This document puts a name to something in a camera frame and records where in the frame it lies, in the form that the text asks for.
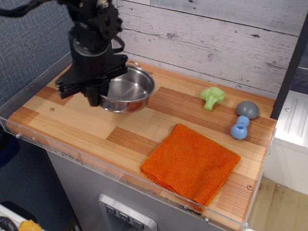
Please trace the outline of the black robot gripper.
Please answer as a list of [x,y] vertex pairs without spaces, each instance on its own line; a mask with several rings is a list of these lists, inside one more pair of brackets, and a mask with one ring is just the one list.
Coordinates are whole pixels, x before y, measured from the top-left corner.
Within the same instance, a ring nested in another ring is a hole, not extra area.
[[77,93],[84,94],[90,106],[100,105],[100,95],[107,96],[111,79],[127,72],[124,47],[111,45],[100,51],[90,51],[79,45],[71,46],[72,65],[55,81],[61,99]]

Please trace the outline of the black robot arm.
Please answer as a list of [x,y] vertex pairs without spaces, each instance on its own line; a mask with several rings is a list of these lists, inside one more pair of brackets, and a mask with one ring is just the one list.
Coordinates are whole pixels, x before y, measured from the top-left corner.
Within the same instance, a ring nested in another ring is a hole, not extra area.
[[60,0],[74,26],[69,31],[72,65],[55,85],[62,99],[81,92],[99,106],[111,79],[127,72],[124,42],[117,36],[122,19],[110,0]]

